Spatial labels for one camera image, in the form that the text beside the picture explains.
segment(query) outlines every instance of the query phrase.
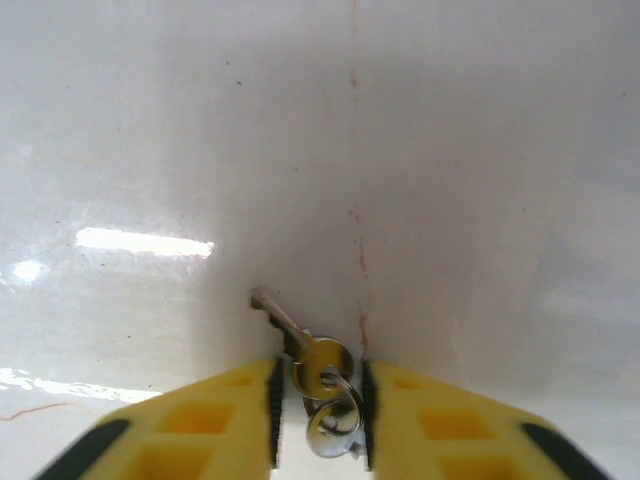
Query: key blade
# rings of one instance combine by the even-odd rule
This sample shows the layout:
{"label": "key blade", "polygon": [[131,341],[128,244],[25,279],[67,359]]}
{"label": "key blade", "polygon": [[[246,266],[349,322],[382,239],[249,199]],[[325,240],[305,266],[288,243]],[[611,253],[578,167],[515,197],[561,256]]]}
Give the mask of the key blade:
{"label": "key blade", "polygon": [[284,353],[297,359],[309,346],[309,336],[291,320],[276,301],[261,287],[249,291],[249,307],[262,310],[269,316],[269,323],[284,334]]}

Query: yellow robotic claw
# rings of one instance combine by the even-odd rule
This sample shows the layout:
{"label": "yellow robotic claw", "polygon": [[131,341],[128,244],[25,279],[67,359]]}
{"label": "yellow robotic claw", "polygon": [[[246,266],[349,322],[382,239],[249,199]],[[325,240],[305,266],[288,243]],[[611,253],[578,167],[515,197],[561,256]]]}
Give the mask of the yellow robotic claw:
{"label": "yellow robotic claw", "polygon": [[[281,360],[114,412],[40,480],[259,480],[277,467]],[[551,424],[471,392],[363,362],[367,463],[377,480],[602,480]]]}

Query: white tile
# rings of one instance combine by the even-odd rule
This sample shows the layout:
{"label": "white tile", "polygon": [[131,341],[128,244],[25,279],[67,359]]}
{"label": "white tile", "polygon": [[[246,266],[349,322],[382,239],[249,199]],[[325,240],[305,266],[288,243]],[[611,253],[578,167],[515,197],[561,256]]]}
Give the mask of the white tile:
{"label": "white tile", "polygon": [[33,474],[123,398],[272,356],[247,308],[264,284],[356,355],[366,316],[373,358],[546,412],[631,478],[636,18],[633,0],[7,5],[0,472]]}

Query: metal ring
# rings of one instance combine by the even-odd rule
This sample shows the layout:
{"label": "metal ring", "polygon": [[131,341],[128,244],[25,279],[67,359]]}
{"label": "metal ring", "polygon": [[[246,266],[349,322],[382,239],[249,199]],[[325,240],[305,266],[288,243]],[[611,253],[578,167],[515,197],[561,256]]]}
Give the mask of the metal ring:
{"label": "metal ring", "polygon": [[[342,387],[342,393],[339,397],[326,401],[313,410],[307,425],[307,443],[316,455],[324,458],[335,458],[357,448],[358,443],[355,438],[363,424],[363,405],[360,395],[347,380],[333,373],[323,375],[330,375],[332,377],[331,380]],[[345,404],[350,406],[352,411],[355,411],[355,424],[348,430],[327,428],[326,417],[332,415],[334,409],[344,407]]]}

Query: silver key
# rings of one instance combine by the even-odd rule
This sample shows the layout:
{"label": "silver key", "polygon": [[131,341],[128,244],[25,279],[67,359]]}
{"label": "silver key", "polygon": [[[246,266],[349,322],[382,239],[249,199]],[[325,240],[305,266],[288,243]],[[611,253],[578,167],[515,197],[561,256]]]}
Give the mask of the silver key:
{"label": "silver key", "polygon": [[341,392],[339,384],[323,382],[322,374],[333,367],[347,381],[353,375],[353,357],[342,343],[329,337],[313,337],[302,330],[262,288],[249,292],[249,304],[251,308],[269,313],[278,327],[294,340],[293,383],[300,393],[313,400],[327,400]]}

